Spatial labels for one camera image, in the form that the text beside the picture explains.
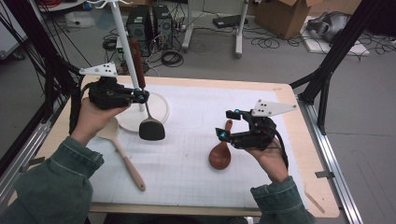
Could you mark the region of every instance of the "computer tower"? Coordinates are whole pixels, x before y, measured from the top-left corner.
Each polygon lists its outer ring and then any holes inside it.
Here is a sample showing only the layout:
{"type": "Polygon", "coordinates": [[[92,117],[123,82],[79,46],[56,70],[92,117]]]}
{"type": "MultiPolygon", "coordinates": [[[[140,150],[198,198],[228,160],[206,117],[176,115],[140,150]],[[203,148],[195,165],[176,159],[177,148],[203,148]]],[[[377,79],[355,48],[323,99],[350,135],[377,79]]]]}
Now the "computer tower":
{"type": "Polygon", "coordinates": [[[173,47],[173,19],[167,6],[153,6],[152,17],[154,36],[157,37],[159,49],[173,47]]]}
{"type": "Polygon", "coordinates": [[[154,38],[149,6],[133,5],[125,25],[129,37],[137,39],[141,55],[148,57],[151,54],[149,45],[154,38]]]}

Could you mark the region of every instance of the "white metal bracket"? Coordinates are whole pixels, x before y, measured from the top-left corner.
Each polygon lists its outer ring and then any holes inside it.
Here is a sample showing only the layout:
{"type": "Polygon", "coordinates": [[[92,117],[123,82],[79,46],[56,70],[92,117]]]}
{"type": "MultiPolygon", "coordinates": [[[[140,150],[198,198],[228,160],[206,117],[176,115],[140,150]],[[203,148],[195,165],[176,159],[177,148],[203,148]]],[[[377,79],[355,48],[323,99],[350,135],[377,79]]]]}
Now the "white metal bracket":
{"type": "Polygon", "coordinates": [[[271,117],[295,110],[297,105],[285,105],[275,102],[259,100],[254,106],[251,116],[253,117],[271,117]]]}
{"type": "Polygon", "coordinates": [[[90,68],[81,68],[79,73],[82,75],[101,76],[101,77],[116,77],[116,65],[111,63],[104,63],[90,68]]]}

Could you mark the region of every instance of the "table surface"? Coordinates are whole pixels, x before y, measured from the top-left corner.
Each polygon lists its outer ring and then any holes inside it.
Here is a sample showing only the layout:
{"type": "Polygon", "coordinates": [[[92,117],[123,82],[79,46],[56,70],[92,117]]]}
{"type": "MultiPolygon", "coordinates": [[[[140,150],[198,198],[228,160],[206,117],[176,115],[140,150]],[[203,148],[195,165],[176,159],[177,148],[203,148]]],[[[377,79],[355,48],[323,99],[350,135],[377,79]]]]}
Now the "table surface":
{"type": "MultiPolygon", "coordinates": [[[[98,77],[86,76],[84,83],[97,80],[98,77]]],[[[130,83],[130,77],[118,77],[119,83],[130,83]]],[[[223,80],[203,80],[168,77],[147,77],[146,82],[152,85],[172,85],[188,87],[208,87],[218,89],[239,89],[255,91],[272,91],[279,103],[297,105],[295,95],[287,84],[240,82],[223,80]]],[[[48,158],[68,135],[70,101],[66,104],[60,117],[53,125],[43,146],[36,157],[48,158]]],[[[309,211],[315,217],[338,217],[338,205],[326,178],[317,178],[315,172],[323,171],[317,150],[306,127],[300,109],[283,115],[291,148],[303,180],[304,192],[308,199],[309,211]]],[[[252,216],[261,215],[258,209],[252,208],[219,208],[194,206],[169,206],[121,203],[93,203],[92,212],[105,213],[146,213],[146,214],[180,214],[210,216],[252,216]]]]}

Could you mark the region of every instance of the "spatula handle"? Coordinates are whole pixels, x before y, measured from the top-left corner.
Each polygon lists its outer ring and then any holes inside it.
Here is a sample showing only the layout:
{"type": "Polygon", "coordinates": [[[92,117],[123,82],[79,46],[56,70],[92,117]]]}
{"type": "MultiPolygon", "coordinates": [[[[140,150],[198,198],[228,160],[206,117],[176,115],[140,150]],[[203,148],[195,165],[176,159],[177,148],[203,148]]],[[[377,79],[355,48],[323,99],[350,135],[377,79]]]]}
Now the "spatula handle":
{"type": "Polygon", "coordinates": [[[145,74],[143,72],[143,64],[140,54],[139,43],[137,43],[137,40],[135,38],[131,38],[129,41],[129,45],[132,49],[132,58],[134,61],[134,69],[136,71],[137,82],[141,89],[145,89],[146,81],[145,81],[145,74]]]}
{"type": "Polygon", "coordinates": [[[227,122],[225,123],[225,131],[230,131],[231,128],[233,127],[233,121],[231,119],[228,119],[227,122]]]}
{"type": "Polygon", "coordinates": [[[137,172],[136,168],[134,168],[134,165],[131,163],[131,161],[129,160],[129,158],[126,155],[125,150],[120,145],[119,140],[117,139],[117,137],[112,140],[113,140],[114,146],[116,146],[117,150],[121,154],[122,159],[124,160],[124,163],[126,165],[126,168],[128,169],[129,175],[131,176],[132,180],[136,183],[137,187],[140,190],[145,191],[146,185],[145,185],[145,182],[143,181],[142,176],[140,176],[140,174],[137,172]]]}
{"type": "Polygon", "coordinates": [[[122,159],[125,162],[126,168],[128,169],[129,174],[131,175],[132,179],[136,183],[137,187],[145,191],[146,190],[146,185],[145,182],[142,179],[142,176],[137,172],[136,168],[134,168],[134,165],[131,163],[128,157],[122,157],[122,159]]]}

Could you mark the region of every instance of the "black metal pole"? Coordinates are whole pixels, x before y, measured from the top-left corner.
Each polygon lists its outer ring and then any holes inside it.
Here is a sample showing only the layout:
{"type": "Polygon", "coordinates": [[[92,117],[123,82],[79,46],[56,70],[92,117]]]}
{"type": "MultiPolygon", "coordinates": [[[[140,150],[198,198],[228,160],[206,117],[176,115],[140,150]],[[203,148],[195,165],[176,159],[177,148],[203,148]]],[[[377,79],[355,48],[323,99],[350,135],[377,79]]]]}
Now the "black metal pole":
{"type": "Polygon", "coordinates": [[[362,0],[345,29],[340,36],[337,37],[319,68],[314,73],[290,84],[291,87],[295,89],[308,83],[305,90],[299,94],[299,99],[309,105],[314,103],[315,98],[321,92],[318,126],[322,134],[326,134],[324,125],[332,74],[359,39],[369,21],[387,1],[388,0],[362,0]]]}

